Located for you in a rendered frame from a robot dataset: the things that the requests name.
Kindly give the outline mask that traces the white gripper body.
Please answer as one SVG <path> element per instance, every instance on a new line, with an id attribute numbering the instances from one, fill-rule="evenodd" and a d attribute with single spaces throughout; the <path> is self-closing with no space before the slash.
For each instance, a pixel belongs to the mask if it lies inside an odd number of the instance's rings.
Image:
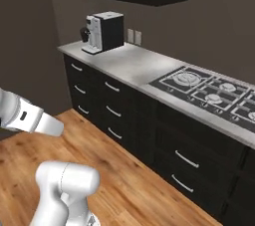
<path id="1" fill-rule="evenodd" d="M 35 132 L 47 134 L 50 136 L 60 136 L 64 131 L 64 124 L 47 113 L 43 113 Z"/>

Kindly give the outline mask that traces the black and white coffee machine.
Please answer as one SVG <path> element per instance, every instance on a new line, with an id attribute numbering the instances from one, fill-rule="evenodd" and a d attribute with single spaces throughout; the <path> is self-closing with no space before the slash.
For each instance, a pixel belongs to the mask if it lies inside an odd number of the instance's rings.
<path id="1" fill-rule="evenodd" d="M 84 42 L 82 50 L 91 55 L 121 47 L 124 44 L 124 15 L 112 11 L 88 15 L 80 34 Z"/>

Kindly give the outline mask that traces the black gas hob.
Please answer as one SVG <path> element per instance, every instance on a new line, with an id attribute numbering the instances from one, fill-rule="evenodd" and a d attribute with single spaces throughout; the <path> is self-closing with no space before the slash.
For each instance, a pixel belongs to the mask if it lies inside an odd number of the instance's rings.
<path id="1" fill-rule="evenodd" d="M 249 86 L 187 66 L 149 84 L 255 133 L 255 90 Z"/>

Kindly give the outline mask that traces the wide dark drawer front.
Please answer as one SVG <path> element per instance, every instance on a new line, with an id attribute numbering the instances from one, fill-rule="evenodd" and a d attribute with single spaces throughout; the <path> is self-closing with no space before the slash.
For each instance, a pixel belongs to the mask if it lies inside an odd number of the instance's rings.
<path id="1" fill-rule="evenodd" d="M 156 130 L 154 148 L 155 168 L 165 176 L 221 193 L 231 188 L 243 150 L 241 143 L 216 131 L 190 137 L 163 127 Z"/>
<path id="2" fill-rule="evenodd" d="M 195 168 L 179 158 L 174 153 L 176 150 L 189 160 L 199 163 L 199 168 Z M 203 154 L 179 149 L 174 149 L 171 152 L 158 149 L 154 154 L 153 166 L 160 176 L 182 194 L 212 216 L 219 216 L 231 185 L 232 171 Z M 171 174 L 174 174 L 188 187 L 193 188 L 193 193 L 176 183 L 171 178 Z"/>

